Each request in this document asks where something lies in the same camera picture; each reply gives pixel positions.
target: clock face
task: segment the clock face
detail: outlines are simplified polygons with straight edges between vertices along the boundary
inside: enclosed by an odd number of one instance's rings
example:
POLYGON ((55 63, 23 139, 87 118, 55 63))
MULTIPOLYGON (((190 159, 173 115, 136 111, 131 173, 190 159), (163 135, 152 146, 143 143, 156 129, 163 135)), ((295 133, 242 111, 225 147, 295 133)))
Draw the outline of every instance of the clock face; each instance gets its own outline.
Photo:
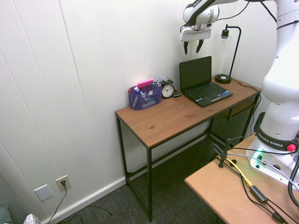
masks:
POLYGON ((165 98, 169 98, 173 95, 174 93, 174 87, 173 85, 167 84, 163 86, 162 88, 162 96, 165 98))

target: lamp base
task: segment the lamp base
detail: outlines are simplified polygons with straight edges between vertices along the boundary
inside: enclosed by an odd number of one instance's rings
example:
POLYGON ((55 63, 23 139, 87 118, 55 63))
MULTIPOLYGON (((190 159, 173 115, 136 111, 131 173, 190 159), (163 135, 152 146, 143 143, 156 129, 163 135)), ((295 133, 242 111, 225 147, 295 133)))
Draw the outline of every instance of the lamp base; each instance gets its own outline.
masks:
POLYGON ((215 81, 222 84, 229 84, 232 81, 232 77, 225 74, 218 74, 215 76, 215 81))

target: purple mesh organizer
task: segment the purple mesh organizer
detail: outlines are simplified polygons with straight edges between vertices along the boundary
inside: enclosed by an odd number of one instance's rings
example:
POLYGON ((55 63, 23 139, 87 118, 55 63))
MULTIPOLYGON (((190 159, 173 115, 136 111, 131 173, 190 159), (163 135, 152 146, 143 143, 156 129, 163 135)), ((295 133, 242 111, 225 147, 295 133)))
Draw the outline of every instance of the purple mesh organizer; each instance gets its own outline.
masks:
POLYGON ((128 94, 131 109, 140 111, 159 104, 162 99, 161 86, 158 87, 155 85, 156 83, 153 82, 151 85, 142 87, 140 90, 143 96, 134 90, 136 86, 130 88, 131 92, 128 92, 128 94))

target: franka emika robot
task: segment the franka emika robot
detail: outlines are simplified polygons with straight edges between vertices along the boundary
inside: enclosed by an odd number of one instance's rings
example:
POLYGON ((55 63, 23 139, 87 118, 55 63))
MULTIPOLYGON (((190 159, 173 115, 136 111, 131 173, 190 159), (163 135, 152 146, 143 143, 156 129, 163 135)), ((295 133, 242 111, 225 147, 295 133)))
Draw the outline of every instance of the franka emika robot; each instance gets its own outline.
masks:
MULTIPOLYGON (((238 0, 197 0, 189 4, 184 10, 186 24, 180 30, 180 40, 184 43, 199 40, 200 45, 201 40, 211 36, 212 23, 219 15, 217 5, 236 1, 238 0)), ((262 84, 264 96, 272 103, 267 108, 262 123, 256 131, 256 137, 249 147, 260 152, 246 150, 246 155, 263 161, 262 163, 249 158, 253 169, 289 185, 288 188, 292 189, 289 180, 281 172, 290 177, 294 170, 292 179, 298 188, 299 0, 274 1, 277 5, 277 49, 273 65, 262 84), (279 155, 262 153, 262 151, 279 153, 279 155), (274 165, 281 172, 266 166, 265 163, 274 165)))

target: laptop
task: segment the laptop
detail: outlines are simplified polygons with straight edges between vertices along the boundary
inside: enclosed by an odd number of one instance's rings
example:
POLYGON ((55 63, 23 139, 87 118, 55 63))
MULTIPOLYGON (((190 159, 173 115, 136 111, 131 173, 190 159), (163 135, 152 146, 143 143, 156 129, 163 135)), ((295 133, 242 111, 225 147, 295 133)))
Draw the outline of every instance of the laptop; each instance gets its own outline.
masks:
POLYGON ((233 95, 212 82, 212 57, 203 57, 179 64, 182 93, 199 106, 205 107, 233 95))

